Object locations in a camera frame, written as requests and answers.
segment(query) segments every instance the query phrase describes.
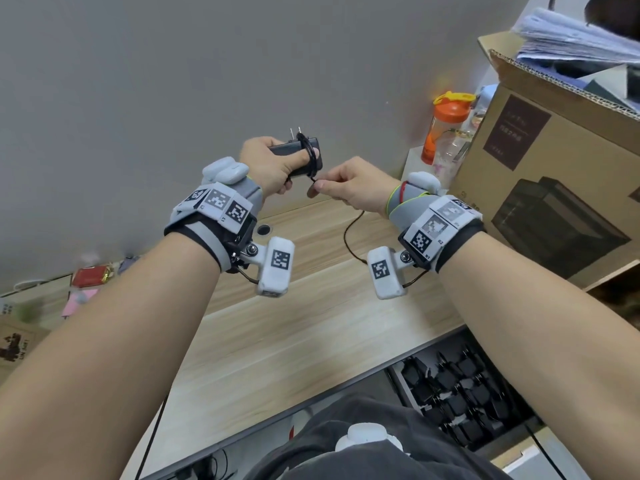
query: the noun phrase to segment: wearable wrist device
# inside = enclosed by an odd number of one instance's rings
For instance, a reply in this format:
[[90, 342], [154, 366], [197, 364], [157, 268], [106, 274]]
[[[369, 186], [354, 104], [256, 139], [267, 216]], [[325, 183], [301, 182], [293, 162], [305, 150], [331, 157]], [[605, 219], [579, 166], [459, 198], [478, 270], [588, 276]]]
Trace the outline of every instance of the wearable wrist device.
[[367, 255], [378, 298], [405, 295], [405, 268], [414, 266], [437, 273], [471, 236], [484, 232], [480, 212], [453, 195], [437, 195], [439, 192], [436, 177], [415, 172], [389, 197], [389, 220], [401, 231], [398, 241], [404, 251], [381, 247]]
[[[252, 241], [262, 208], [262, 189], [247, 177], [249, 167], [225, 157], [202, 170], [202, 184], [172, 211], [164, 235], [181, 233], [206, 249], [227, 273], [242, 273], [256, 293], [279, 297], [289, 288], [293, 242], [272, 237], [267, 247]], [[258, 279], [242, 269], [259, 267]]]

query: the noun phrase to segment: papers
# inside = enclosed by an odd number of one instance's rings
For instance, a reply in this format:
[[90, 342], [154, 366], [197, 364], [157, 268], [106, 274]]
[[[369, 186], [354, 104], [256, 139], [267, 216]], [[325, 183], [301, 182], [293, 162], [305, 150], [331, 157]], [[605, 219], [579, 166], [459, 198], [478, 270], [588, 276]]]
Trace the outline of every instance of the papers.
[[640, 42], [543, 8], [513, 31], [525, 39], [518, 59], [640, 65]]

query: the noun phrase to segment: pink paper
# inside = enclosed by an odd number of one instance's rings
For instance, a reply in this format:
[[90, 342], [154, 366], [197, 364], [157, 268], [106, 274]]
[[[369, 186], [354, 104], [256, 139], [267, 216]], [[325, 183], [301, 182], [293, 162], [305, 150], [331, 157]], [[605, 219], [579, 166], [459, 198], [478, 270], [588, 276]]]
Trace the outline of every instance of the pink paper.
[[62, 310], [63, 317], [70, 317], [78, 308], [82, 306], [83, 303], [89, 301], [93, 295], [98, 293], [99, 290], [80, 290], [80, 291], [72, 291], [71, 296], [69, 296], [69, 301], [65, 305], [65, 309]]

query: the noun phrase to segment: white controller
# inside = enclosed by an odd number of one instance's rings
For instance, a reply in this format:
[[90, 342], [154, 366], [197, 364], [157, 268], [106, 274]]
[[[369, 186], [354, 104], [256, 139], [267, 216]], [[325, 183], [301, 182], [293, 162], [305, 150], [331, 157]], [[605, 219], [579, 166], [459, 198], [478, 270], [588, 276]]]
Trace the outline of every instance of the white controller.
[[257, 295], [279, 298], [289, 290], [295, 248], [290, 240], [276, 236], [266, 246], [251, 242], [245, 247], [239, 258], [258, 266]]
[[403, 270], [414, 264], [407, 251], [396, 252], [386, 246], [370, 250], [367, 265], [377, 297], [391, 299], [406, 295]]

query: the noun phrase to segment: hand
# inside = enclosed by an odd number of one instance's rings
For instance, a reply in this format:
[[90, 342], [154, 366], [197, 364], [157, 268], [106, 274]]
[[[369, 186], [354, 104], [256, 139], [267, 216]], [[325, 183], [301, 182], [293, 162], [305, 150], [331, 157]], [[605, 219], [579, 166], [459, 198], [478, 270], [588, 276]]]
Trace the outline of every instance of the hand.
[[398, 185], [399, 180], [389, 177], [368, 161], [354, 157], [318, 175], [307, 196], [329, 195], [354, 209], [377, 212], [387, 217], [387, 202]]
[[251, 138], [244, 142], [240, 150], [240, 162], [249, 167], [249, 177], [262, 188], [262, 197], [267, 198], [274, 193], [282, 195], [291, 189], [291, 181], [287, 181], [289, 174], [307, 163], [309, 155], [306, 150], [279, 157], [274, 155], [269, 147], [283, 144], [271, 136]]

